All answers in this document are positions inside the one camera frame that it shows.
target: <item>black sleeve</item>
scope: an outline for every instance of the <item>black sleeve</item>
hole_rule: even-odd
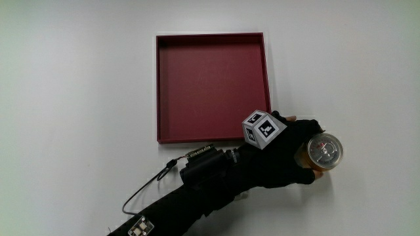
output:
[[[154,224],[149,236],[179,236],[203,214],[208,215],[216,210],[213,201],[204,192],[181,186],[160,200],[154,202],[139,214],[147,217]],[[133,216],[109,236],[128,236],[128,231],[140,219]]]

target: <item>white surface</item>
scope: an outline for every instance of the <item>white surface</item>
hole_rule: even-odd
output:
[[[154,36],[179,31],[263,31],[273,109],[346,151],[311,186],[253,189],[187,235],[418,235],[419,29],[418,1],[2,1],[0,235],[105,235],[200,146],[156,142]]]

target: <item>finger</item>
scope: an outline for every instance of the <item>finger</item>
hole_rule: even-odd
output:
[[[296,115],[292,115],[291,117],[286,117],[286,121],[296,121]]]
[[[315,180],[321,178],[324,175],[324,173],[322,171],[317,171],[317,170],[312,170],[312,171],[315,174]]]
[[[283,123],[286,122],[286,119],[284,117],[282,117],[278,111],[273,111],[271,113],[271,115],[274,116],[277,120],[279,120]]]
[[[315,172],[309,168],[297,168],[295,170],[295,177],[296,183],[298,184],[311,184],[316,179]]]

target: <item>black glove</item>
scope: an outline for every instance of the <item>black glove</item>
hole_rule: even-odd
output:
[[[277,111],[272,115],[287,128],[263,150],[250,144],[238,148],[241,164],[228,169],[225,178],[232,195],[256,186],[284,187],[293,183],[311,184],[315,180],[312,169],[296,164],[294,154],[303,142],[322,132],[318,122],[287,121]]]

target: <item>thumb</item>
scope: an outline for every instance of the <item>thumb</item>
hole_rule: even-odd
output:
[[[298,183],[298,184],[311,184],[313,181],[315,181],[315,179],[318,175],[319,175],[319,173],[315,174],[315,172],[310,168],[297,168],[296,171],[295,171],[296,183]]]

